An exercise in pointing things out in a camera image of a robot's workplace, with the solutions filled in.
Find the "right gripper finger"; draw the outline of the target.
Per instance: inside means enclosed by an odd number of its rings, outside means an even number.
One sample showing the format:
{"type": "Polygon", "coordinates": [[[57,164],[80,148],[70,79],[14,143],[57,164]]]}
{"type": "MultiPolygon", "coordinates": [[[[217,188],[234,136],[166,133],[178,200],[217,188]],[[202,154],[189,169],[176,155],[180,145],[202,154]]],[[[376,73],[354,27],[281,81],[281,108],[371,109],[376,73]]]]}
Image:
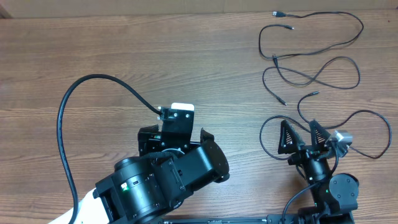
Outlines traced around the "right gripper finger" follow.
{"type": "Polygon", "coordinates": [[[315,151],[321,151],[330,137],[330,133],[316,120],[309,122],[312,147],[315,151]]]}
{"type": "Polygon", "coordinates": [[[293,154],[299,152],[305,142],[295,131],[292,125],[285,119],[280,124],[280,140],[278,154],[293,154]]]}

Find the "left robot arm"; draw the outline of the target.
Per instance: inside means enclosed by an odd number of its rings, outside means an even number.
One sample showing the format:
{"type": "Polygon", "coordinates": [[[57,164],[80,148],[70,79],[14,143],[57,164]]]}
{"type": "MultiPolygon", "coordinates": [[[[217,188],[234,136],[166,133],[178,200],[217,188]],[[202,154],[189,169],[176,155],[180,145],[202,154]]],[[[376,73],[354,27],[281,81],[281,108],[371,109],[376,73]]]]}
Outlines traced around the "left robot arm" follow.
{"type": "Polygon", "coordinates": [[[161,108],[163,125],[141,128],[139,155],[114,165],[78,204],[75,223],[154,223],[204,186],[229,178],[229,165],[205,130],[190,140],[195,107],[161,108]]]}

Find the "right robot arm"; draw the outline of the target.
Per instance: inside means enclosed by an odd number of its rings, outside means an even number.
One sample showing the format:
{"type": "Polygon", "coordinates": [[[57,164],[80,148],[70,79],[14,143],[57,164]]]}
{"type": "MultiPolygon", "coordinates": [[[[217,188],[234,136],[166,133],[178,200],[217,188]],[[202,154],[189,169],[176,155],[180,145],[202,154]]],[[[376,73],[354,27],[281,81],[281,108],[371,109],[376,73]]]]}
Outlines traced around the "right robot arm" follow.
{"type": "Polygon", "coordinates": [[[281,223],[353,223],[352,211],[358,208],[358,179],[347,173],[335,174],[339,160],[348,153],[353,136],[347,131],[329,133],[317,121],[310,122],[312,143],[305,144],[292,125],[280,126],[279,154],[288,154],[290,166],[302,169],[308,186],[295,194],[282,212],[281,223]],[[287,216],[292,202],[306,191],[314,206],[301,208],[287,216]]]}

